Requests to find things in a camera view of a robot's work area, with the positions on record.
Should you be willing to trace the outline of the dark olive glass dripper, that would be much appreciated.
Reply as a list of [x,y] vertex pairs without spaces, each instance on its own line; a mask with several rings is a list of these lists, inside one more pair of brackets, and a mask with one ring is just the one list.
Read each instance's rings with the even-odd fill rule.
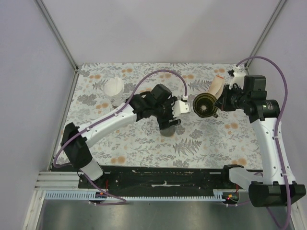
[[216,97],[210,93],[201,93],[197,95],[192,103],[194,113],[200,118],[217,118]]

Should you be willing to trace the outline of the glass carafe with brown band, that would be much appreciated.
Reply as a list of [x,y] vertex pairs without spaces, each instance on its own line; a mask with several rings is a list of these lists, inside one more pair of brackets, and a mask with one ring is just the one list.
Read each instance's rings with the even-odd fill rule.
[[160,134],[163,136],[163,137],[170,137],[172,135],[175,134],[176,132],[176,126],[170,126],[166,129],[160,129]]

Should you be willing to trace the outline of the clear glass dripper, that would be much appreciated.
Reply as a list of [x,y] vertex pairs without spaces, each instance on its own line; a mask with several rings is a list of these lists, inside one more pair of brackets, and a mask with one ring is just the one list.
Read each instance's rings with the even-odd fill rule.
[[104,85],[104,94],[114,108],[123,103],[124,81],[119,77],[110,78]]

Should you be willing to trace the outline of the white paper coffee filter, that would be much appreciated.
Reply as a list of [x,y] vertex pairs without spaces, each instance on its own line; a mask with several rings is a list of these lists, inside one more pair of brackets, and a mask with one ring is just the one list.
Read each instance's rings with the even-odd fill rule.
[[120,94],[123,89],[124,81],[119,77],[110,78],[104,85],[104,93],[110,97]]

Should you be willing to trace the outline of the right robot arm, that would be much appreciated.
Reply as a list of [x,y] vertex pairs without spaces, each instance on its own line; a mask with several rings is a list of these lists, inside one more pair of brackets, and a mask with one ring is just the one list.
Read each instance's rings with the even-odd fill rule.
[[243,166],[226,165],[219,181],[224,188],[237,184],[248,191],[255,207],[292,205],[306,195],[306,188],[291,171],[278,123],[279,104],[266,98],[265,87],[264,76],[235,76],[215,103],[222,111],[241,109],[249,117],[260,146],[263,173],[259,177]]

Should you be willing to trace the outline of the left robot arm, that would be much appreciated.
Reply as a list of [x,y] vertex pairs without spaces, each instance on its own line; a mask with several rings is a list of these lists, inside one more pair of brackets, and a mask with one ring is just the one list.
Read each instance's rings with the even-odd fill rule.
[[119,128],[151,116],[157,119],[160,130],[177,126],[179,115],[188,111],[185,106],[166,86],[158,84],[150,92],[133,95],[101,119],[80,126],[69,123],[65,126],[61,147],[73,168],[86,174],[93,187],[101,188],[106,177],[90,153],[93,145]]

